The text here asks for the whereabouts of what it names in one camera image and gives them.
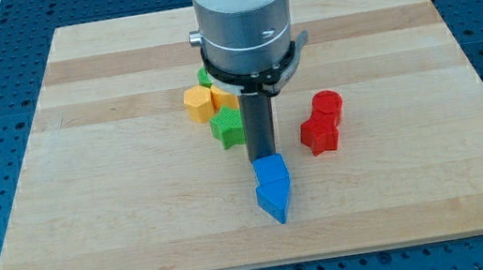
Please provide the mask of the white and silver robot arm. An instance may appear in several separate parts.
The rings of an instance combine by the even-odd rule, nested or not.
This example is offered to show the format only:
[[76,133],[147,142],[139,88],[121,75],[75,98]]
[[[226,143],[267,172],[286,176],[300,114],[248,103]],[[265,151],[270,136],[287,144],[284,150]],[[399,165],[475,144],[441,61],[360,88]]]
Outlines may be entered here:
[[192,0],[204,57],[236,75],[265,71],[291,42],[289,0]]

